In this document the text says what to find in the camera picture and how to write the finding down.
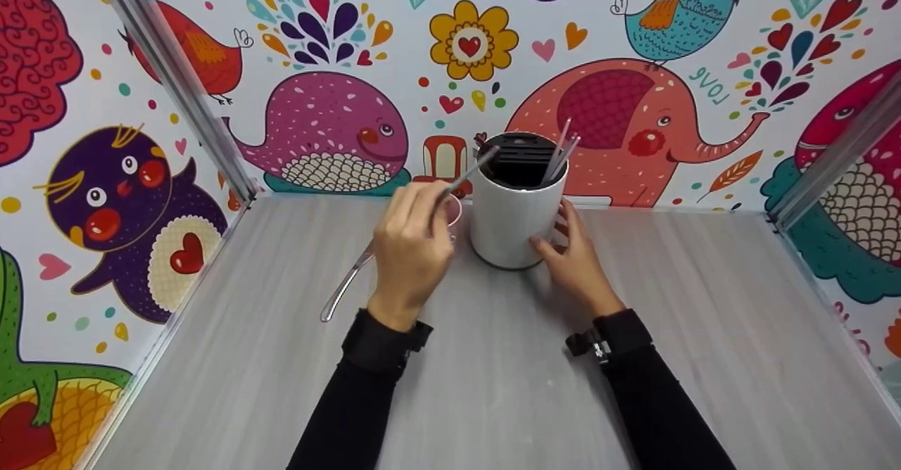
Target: elephant trunk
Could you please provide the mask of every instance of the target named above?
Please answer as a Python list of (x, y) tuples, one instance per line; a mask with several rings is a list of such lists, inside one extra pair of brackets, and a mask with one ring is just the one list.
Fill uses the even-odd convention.
[(684, 143), (673, 146), (669, 154), (676, 162), (680, 163), (706, 163), (722, 159), (744, 145), (767, 118), (769, 118), (769, 113), (754, 113), (750, 118), (750, 124), (735, 139), (720, 145), (711, 145), (699, 136), (698, 142), (694, 144)]

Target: whale eye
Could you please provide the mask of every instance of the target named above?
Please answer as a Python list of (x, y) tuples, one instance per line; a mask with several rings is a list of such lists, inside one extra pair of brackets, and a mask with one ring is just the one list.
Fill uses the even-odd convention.
[(106, 192), (103, 191), (103, 189), (94, 187), (87, 191), (87, 204), (90, 204), (94, 208), (100, 208), (104, 203), (106, 203)]
[(136, 171), (138, 171), (138, 160), (131, 155), (123, 158), (122, 171), (125, 171), (125, 174), (134, 174)]
[(845, 120), (847, 117), (850, 117), (854, 114), (853, 106), (846, 106), (836, 111), (836, 120)]

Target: red bird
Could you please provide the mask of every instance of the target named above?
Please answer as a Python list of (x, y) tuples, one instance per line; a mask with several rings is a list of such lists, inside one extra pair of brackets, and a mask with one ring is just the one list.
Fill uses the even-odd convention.
[[(238, 82), (241, 81), (241, 70), (244, 66), (241, 50), (253, 46), (253, 39), (247, 34), (247, 31), (235, 28), (234, 40), (238, 46), (225, 46), (213, 39), (203, 28), (200, 28), (178, 9), (163, 1), (157, 1), (157, 5), (160, 6), (163, 17), (166, 18), (166, 22), (175, 34), (178, 46), (181, 46), (181, 51), (191, 63), (191, 67), (199, 77), (206, 93), (216, 99), (219, 104), (226, 104), (226, 102), (232, 104), (232, 100), (225, 97), (225, 93), (234, 91)], [(122, 35), (122, 39), (128, 43), (129, 52), (137, 57), (148, 75), (159, 83), (160, 77), (154, 72), (144, 52), (141, 52), (141, 47), (134, 43), (127, 31), (125, 34), (120, 33), (119, 35)]]

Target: red heart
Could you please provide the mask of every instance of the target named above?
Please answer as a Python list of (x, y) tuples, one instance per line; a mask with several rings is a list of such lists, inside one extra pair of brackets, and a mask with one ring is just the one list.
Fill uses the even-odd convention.
[(482, 40), (475, 37), (475, 35), (470, 38), (458, 37), (457, 46), (460, 47), (461, 52), (466, 53), (467, 57), (472, 58), (476, 56), (476, 53), (479, 53), (479, 48), (482, 47)]
[(438, 104), (441, 104), (441, 107), (444, 108), (444, 112), (450, 115), (454, 111), (457, 111), (463, 107), (463, 97), (455, 97), (451, 99), (448, 98), (447, 95), (442, 95), (440, 98), (438, 98)]
[(808, 62), (807, 65), (798, 71), (798, 76), (810, 75), (811, 72), (814, 72), (814, 64)]
[(22, 470), (57, 450), (51, 425), (32, 426), (38, 406), (16, 403), (0, 418), (0, 468)]
[(170, 256), (170, 266), (180, 274), (195, 274), (203, 267), (203, 244), (194, 233), (184, 233), (181, 250)]
[(842, 23), (844, 20), (850, 18), (850, 15), (854, 14), (862, 3), (863, 0), (834, 1), (833, 5), (831, 5), (829, 8), (829, 12), (826, 13), (826, 19), (823, 20), (823, 27), (820, 28), (820, 32), (830, 30), (830, 28), (835, 27), (836, 25)]
[(833, 53), (835, 50), (839, 49), (840, 46), (842, 46), (842, 43), (836, 41), (835, 34), (826, 35), (826, 37), (820, 39), (820, 42), (817, 43), (814, 52), (810, 54), (810, 60), (816, 60), (821, 56), (827, 56), (827, 54)]
[(780, 52), (786, 49), (788, 45), (788, 40), (791, 39), (791, 33), (795, 28), (792, 27), (792, 24), (786, 23), (782, 25), (782, 28), (779, 30), (773, 30), (767, 35), (767, 41), (769, 41), (769, 45), (776, 48)]
[(750, 85), (750, 91), (744, 92), (744, 95), (748, 97), (757, 97), (760, 95), (761, 90), (762, 86), (760, 86), (760, 82), (754, 82), (753, 85)]
[(306, 0), (310, 3), (313, 11), (316, 11), (316, 14), (319, 15), (319, 18), (322, 18), (322, 21), (329, 20), (329, 4), (331, 4), (330, 0)]
[(363, 50), (360, 52), (360, 56), (357, 57), (357, 65), (372, 65), (372, 60), (370, 60), (370, 50)]

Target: cartoon elephant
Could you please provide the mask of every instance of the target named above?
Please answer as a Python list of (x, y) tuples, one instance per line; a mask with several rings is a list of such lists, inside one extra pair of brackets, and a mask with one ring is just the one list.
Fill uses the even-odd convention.
[(556, 141), (582, 136), (570, 159), (566, 194), (609, 196), (614, 206), (656, 204), (679, 163), (722, 159), (750, 139), (769, 113), (754, 113), (734, 139), (711, 145), (698, 133), (688, 85), (667, 69), (646, 72), (646, 61), (599, 60), (541, 85), (516, 110), (508, 130)]

